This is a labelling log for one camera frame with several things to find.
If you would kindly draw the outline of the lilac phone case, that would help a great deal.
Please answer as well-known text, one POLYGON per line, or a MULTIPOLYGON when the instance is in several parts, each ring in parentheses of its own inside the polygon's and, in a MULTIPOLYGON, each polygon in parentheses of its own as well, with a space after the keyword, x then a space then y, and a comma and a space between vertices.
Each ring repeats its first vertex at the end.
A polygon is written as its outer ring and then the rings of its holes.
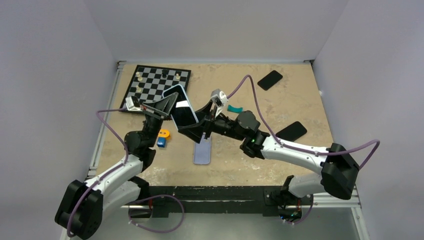
POLYGON ((211 140, 202 139, 194 144, 193 163, 195 165, 208 165, 211 162, 211 140))

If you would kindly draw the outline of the black phone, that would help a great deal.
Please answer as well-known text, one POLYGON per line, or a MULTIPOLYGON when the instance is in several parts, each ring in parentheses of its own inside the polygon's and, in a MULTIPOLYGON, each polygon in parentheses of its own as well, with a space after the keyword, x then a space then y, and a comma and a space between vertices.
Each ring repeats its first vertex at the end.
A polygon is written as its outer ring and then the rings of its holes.
POLYGON ((266 76, 264 76, 261 80, 258 81, 257 85, 263 89, 264 91, 268 91, 271 87, 277 84, 283 75, 276 70, 272 70, 266 76))

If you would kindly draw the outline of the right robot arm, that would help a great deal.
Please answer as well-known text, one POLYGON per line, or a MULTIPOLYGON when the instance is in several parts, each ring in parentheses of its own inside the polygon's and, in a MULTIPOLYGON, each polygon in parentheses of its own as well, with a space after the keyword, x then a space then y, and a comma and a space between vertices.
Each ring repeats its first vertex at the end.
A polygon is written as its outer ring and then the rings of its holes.
POLYGON ((250 158, 277 160, 310 170, 311 174, 286 179, 280 196, 288 204, 317 193, 351 199, 360 167, 342 145, 316 147, 274 138, 259 129, 260 122, 251 111, 243 111, 230 119, 222 113, 214 115, 216 111, 211 109, 212 105, 209 102, 196 111, 199 121, 178 127, 178 132, 196 143, 207 139, 211 133, 220 134, 240 140, 239 148, 250 158))

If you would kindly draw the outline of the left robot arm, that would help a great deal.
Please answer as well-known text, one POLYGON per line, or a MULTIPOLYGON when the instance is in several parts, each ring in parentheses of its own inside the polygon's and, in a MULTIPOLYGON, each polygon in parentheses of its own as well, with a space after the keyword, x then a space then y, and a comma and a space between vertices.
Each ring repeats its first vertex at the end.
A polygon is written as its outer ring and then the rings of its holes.
POLYGON ((61 200, 54 221, 66 229, 68 237, 89 239, 99 228, 108 212, 135 202, 149 199, 149 185, 138 177, 153 162, 158 134, 163 121, 171 115, 178 93, 160 100, 140 103, 135 96, 125 99, 125 110, 143 112, 145 120, 139 131, 119 137, 125 155, 115 165, 84 182, 71 182, 61 200))

